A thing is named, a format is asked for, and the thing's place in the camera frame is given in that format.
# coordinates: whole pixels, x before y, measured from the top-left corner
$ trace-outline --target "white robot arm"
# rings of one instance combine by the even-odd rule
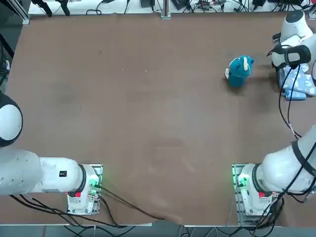
[[[316,35],[308,27],[303,11],[287,14],[281,32],[274,35],[273,39],[279,41],[271,51],[274,67],[279,69],[289,65],[294,69],[299,64],[308,63],[313,68],[313,78],[316,78]]]
[[[316,78],[316,35],[307,26],[300,10],[289,13],[283,22],[281,33],[274,36],[279,44],[271,51],[272,65],[279,68],[289,65],[296,68],[301,63],[312,65]],[[288,192],[301,194],[313,192],[316,180],[316,152],[305,159],[316,142],[316,125],[290,146],[268,154],[261,164],[247,164],[237,178],[246,215],[261,216],[271,204],[273,193],[284,191],[303,166]]]
[[[0,92],[0,196],[26,193],[68,193],[68,212],[99,212],[100,167],[68,158],[44,158],[11,145],[21,134],[23,116],[18,105]]]

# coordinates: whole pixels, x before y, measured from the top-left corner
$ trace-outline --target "blue stuffed toy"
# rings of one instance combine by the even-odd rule
[[[248,55],[235,58],[230,64],[229,69],[225,70],[225,77],[233,87],[241,87],[245,79],[252,72],[252,65],[255,60]]]

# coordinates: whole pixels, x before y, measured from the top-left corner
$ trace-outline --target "black sticker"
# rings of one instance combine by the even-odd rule
[[[59,177],[67,177],[67,171],[59,171]]]

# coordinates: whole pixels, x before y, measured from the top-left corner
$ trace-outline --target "tabletop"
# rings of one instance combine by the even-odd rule
[[[232,164],[261,162],[294,139],[279,115],[277,77],[266,57],[284,16],[34,18],[22,29],[7,87],[24,116],[14,146],[102,163],[103,185],[147,212],[224,226],[234,198]],[[233,90],[224,71],[244,54],[255,59],[253,73]],[[315,123],[314,108],[313,98],[292,103],[300,133]],[[67,208],[65,194],[36,197]],[[118,223],[153,221],[113,199],[109,205]],[[315,199],[287,197],[280,225],[315,226],[315,208]],[[1,197],[0,209],[2,224],[64,223],[9,197]],[[237,224],[234,209],[229,225]],[[92,218],[110,221],[105,208]]]

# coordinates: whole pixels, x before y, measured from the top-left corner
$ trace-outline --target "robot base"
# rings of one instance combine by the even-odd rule
[[[242,226],[255,226],[277,195],[274,193],[269,197],[259,196],[251,179],[253,166],[254,164],[232,165],[238,224]]]
[[[103,165],[102,164],[82,164],[86,171],[86,183],[81,193],[76,193],[74,197],[67,195],[68,213],[75,215],[93,215],[100,212],[100,189],[94,187],[95,184],[101,186]]]

